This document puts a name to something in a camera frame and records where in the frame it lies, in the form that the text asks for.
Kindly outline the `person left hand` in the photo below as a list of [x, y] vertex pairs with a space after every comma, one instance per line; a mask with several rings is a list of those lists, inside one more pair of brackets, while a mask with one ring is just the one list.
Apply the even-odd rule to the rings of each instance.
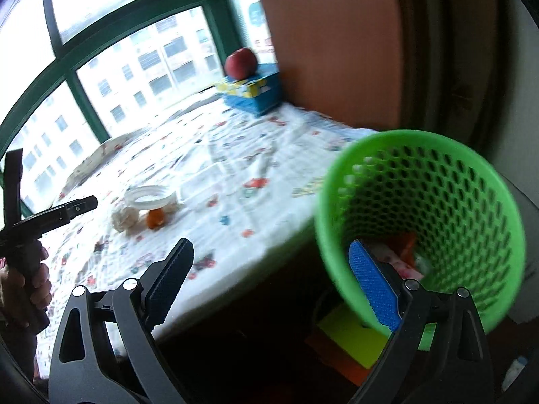
[[1, 315], [23, 328], [30, 326], [36, 311], [44, 311], [53, 297], [49, 268], [44, 263], [49, 253], [40, 241], [31, 244], [27, 252], [39, 260], [39, 268], [30, 283], [17, 268], [8, 264], [1, 268]]

